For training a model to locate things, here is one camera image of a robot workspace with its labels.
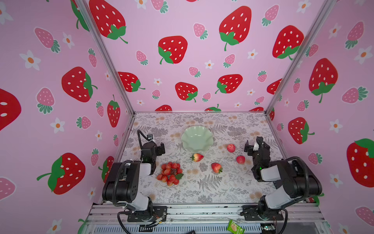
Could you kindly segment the pale red fake strawberry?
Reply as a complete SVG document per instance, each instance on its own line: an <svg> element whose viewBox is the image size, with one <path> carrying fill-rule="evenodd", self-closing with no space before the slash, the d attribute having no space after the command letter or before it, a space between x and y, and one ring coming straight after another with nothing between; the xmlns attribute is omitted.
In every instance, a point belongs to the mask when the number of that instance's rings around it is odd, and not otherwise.
<svg viewBox="0 0 374 234"><path fill-rule="evenodd" d="M203 158L204 158L204 156L201 155L201 154L199 154L199 153L195 153L191 157L191 159L192 159L193 162L200 162Z"/></svg>

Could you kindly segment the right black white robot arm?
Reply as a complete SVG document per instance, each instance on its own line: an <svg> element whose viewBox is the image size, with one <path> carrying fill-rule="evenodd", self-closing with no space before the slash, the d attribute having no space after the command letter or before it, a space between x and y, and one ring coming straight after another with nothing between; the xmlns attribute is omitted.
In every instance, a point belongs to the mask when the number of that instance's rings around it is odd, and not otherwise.
<svg viewBox="0 0 374 234"><path fill-rule="evenodd" d="M270 146L258 136L254 145L245 143L244 152L252 156L251 169L258 182L273 182L276 191L262 196L256 206L243 206L240 215L246 220L282 218L282 210L322 194L322 185L299 157L271 161Z"/></svg>

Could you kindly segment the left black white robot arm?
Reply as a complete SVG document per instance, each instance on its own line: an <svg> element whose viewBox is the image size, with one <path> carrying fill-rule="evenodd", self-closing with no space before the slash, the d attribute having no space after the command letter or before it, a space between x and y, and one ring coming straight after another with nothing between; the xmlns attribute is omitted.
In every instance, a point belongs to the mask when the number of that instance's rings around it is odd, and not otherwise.
<svg viewBox="0 0 374 234"><path fill-rule="evenodd" d="M113 164L102 190L102 199L114 206L128 208L128 222L149 221L157 217L152 199L138 192L138 189L140 178L154 174L157 157L164 153L163 143L158 146L150 141L141 148L141 160Z"/></svg>

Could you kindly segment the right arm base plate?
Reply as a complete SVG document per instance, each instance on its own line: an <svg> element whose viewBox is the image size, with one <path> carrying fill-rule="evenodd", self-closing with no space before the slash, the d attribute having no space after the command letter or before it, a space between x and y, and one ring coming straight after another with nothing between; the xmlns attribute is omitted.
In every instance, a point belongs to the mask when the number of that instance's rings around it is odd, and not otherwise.
<svg viewBox="0 0 374 234"><path fill-rule="evenodd" d="M246 221L282 221L284 217L281 210L261 208L259 205L244 205L240 212Z"/></svg>

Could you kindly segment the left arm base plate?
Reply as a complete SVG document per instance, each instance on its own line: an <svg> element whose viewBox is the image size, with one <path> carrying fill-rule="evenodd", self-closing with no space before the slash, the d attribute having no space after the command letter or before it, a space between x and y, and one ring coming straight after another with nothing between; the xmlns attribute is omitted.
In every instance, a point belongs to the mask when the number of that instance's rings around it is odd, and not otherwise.
<svg viewBox="0 0 374 234"><path fill-rule="evenodd" d="M148 207L145 211L135 211L128 215L127 222L154 222L157 219L166 221L167 206Z"/></svg>

